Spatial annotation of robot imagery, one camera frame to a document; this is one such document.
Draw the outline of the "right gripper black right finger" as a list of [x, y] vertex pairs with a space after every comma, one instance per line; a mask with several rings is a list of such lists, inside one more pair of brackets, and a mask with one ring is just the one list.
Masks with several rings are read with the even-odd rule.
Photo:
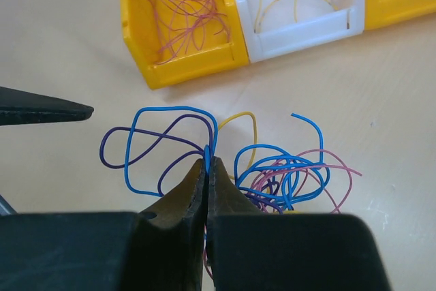
[[217, 290], [389, 290], [368, 226], [347, 214], [263, 213], [223, 162], [208, 174], [206, 252]]

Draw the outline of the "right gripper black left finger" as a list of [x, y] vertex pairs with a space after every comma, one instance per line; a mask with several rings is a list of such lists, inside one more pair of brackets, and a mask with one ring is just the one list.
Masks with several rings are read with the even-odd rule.
[[200, 290], [206, 170], [140, 212], [1, 211], [2, 290]]

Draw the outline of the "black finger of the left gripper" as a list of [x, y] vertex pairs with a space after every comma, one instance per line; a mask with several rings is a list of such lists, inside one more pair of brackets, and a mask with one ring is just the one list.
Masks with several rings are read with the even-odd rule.
[[85, 121], [93, 111], [69, 100], [1, 87], [1, 126]]

